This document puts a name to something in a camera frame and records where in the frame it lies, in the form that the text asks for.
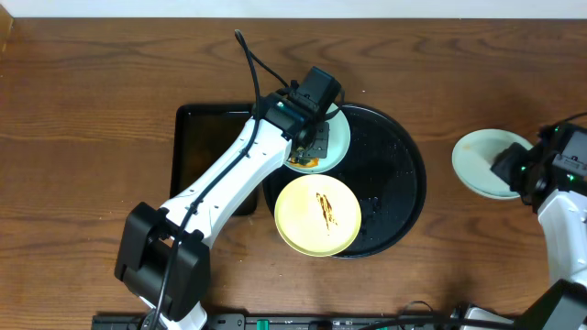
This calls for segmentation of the yellow plate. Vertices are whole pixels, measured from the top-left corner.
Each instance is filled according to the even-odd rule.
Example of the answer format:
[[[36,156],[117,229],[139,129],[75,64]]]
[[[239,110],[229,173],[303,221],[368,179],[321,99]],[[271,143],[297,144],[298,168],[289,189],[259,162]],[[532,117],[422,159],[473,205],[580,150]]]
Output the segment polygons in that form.
[[[333,177],[312,174],[288,183],[274,207],[275,224],[294,250],[311,257],[331,257],[357,237],[360,204],[353,191]]]

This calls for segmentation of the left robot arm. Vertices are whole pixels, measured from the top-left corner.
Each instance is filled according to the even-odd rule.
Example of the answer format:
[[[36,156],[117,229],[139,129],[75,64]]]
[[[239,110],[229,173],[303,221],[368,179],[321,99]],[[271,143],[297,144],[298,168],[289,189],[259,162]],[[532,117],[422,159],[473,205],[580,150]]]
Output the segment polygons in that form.
[[[115,276],[151,308],[149,329],[201,329],[210,251],[228,218],[291,157],[310,149],[338,115],[335,97],[285,88],[257,100],[227,151],[196,181],[154,208],[127,216]]]

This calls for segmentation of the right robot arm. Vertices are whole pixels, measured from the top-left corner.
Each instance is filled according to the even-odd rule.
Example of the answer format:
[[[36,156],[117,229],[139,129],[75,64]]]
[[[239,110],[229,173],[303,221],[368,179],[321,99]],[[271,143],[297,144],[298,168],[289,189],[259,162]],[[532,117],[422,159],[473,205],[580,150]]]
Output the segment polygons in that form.
[[[470,307],[465,329],[584,329],[586,327],[586,147],[515,143],[492,172],[519,193],[537,214],[548,254],[551,287],[515,319]]]

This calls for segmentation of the light blue plate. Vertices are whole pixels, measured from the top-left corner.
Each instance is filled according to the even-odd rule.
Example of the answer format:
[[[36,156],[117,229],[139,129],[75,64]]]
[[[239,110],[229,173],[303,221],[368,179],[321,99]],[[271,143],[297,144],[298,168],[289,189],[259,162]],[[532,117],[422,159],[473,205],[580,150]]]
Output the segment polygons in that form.
[[[452,150],[452,166],[462,183],[473,192],[495,200],[519,197],[491,171],[499,153],[519,143],[525,149],[532,144],[517,134],[501,129],[481,129],[462,137]]]
[[[286,161],[285,166],[287,168],[304,174],[321,173],[332,170],[344,159],[350,144],[349,121],[336,104],[332,104],[329,107],[327,114],[334,115],[325,121],[329,123],[327,157],[325,159],[319,159],[319,164],[314,168],[295,168],[287,165]],[[305,150],[294,153],[293,156],[305,158]]]

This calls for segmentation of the green and yellow sponge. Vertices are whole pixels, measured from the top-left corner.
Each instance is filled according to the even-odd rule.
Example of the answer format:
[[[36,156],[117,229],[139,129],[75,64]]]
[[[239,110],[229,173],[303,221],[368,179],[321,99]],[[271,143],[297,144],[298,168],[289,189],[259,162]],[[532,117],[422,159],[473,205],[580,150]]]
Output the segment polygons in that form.
[[[291,157],[287,160],[287,165],[295,168],[314,168],[319,164],[319,158],[299,158]]]

